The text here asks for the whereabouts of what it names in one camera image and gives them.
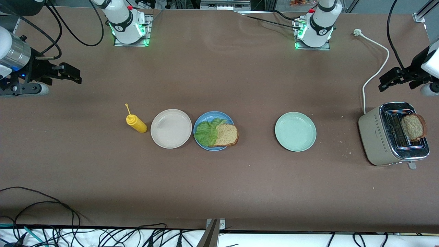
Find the green lettuce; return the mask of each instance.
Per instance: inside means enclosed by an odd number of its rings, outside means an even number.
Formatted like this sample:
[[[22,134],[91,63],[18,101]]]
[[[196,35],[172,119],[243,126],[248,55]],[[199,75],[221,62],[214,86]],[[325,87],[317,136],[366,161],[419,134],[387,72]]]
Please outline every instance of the green lettuce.
[[[194,137],[203,146],[213,146],[218,138],[216,127],[227,122],[227,120],[215,118],[212,122],[201,122],[197,126]]]

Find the brown table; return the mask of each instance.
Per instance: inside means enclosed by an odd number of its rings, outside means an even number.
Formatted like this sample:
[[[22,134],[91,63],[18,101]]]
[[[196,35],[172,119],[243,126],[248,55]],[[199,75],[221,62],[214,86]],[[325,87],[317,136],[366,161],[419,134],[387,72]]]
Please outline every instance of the brown table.
[[[92,9],[59,9],[80,38],[99,38]],[[361,87],[385,52],[351,33],[360,28],[389,47],[386,18],[340,15],[330,52],[295,50],[287,28],[231,11],[164,11],[148,48],[113,47],[107,26],[97,47],[64,30],[57,62],[81,69],[83,84],[55,80],[47,96],[0,100],[0,187],[58,197],[87,216],[86,225],[199,228],[206,218],[226,218],[231,229],[439,232],[439,98],[408,85],[380,93],[378,78],[367,87],[368,109],[407,101],[426,119],[431,154],[414,171],[371,165],[358,133]],[[29,19],[58,34],[46,9]],[[406,65],[428,45],[424,26],[409,15],[395,15],[391,31]],[[17,34],[37,50],[49,44],[25,23]],[[383,72],[394,66],[391,54]],[[192,138],[163,149],[125,123],[125,103],[148,126],[165,109],[181,109],[193,123],[223,111],[240,139],[221,152]],[[274,135],[277,118],[291,111],[317,128],[314,146],[302,153],[287,151]],[[43,198],[3,193],[0,211],[13,214],[36,200]],[[41,206],[19,223],[68,225],[70,217]]]

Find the mustard bottle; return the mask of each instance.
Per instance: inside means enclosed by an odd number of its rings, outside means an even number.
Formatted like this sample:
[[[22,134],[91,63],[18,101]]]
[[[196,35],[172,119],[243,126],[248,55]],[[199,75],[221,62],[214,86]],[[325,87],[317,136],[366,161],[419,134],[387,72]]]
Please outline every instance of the mustard bottle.
[[[139,133],[145,133],[148,129],[148,127],[146,127],[146,124],[136,115],[131,114],[130,109],[128,108],[128,104],[125,104],[125,106],[129,113],[129,115],[126,116],[126,123],[133,127]]]

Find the white cable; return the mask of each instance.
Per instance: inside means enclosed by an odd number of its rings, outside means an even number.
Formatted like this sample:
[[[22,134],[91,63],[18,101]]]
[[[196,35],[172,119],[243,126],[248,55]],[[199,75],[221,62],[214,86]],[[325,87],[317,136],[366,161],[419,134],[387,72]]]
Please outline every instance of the white cable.
[[[375,76],[377,76],[377,75],[381,72],[381,70],[384,68],[385,64],[387,63],[387,60],[389,59],[390,52],[389,52],[389,50],[388,50],[386,47],[384,47],[382,44],[380,44],[380,43],[378,43],[378,42],[375,42],[375,41],[369,39],[368,37],[366,37],[364,34],[362,34],[360,29],[355,29],[354,32],[353,32],[353,34],[354,34],[354,36],[360,36],[360,37],[363,37],[363,38],[367,39],[368,41],[370,41],[370,42],[372,42],[372,43],[374,43],[374,44],[376,44],[376,45],[379,45],[381,48],[383,48],[383,49],[386,50],[386,52],[387,52],[387,57],[386,57],[386,59],[385,59],[383,65],[381,65],[381,68],[380,68],[380,69],[379,69],[379,70],[378,70],[373,76],[371,76],[371,77],[370,77],[370,78],[364,83],[364,85],[363,85],[363,89],[362,89],[362,93],[363,93],[363,113],[366,114],[366,93],[364,92],[364,88],[365,88],[366,85],[367,85],[367,84],[368,84],[368,83],[369,83],[369,82],[370,82]]]

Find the plate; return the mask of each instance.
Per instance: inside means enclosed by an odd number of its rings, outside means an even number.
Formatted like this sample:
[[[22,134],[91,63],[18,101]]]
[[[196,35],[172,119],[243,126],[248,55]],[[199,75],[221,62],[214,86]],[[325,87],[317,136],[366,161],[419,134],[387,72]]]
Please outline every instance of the plate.
[[[229,116],[227,116],[227,114],[225,114],[225,113],[218,112],[218,111],[206,112],[203,115],[201,115],[197,119],[197,121],[195,122],[195,124],[194,124],[194,134],[195,134],[195,132],[197,130],[197,126],[201,122],[204,122],[204,121],[212,122],[215,118],[221,118],[221,119],[227,120],[226,124],[234,124],[232,119]],[[206,147],[206,146],[201,145],[197,141],[197,139],[195,139],[195,141],[198,143],[198,145],[200,145],[200,147],[202,147],[202,148],[204,148],[204,149],[206,149],[208,151],[220,151],[220,150],[223,150],[224,148],[226,148],[226,147],[213,147],[213,148],[210,148],[210,147]]]
[[[169,109],[159,113],[151,124],[151,137],[165,149],[174,149],[183,145],[191,136],[192,123],[183,111]]]
[[[302,113],[285,113],[274,129],[279,143],[295,152],[305,151],[316,141],[317,131],[313,121]]]

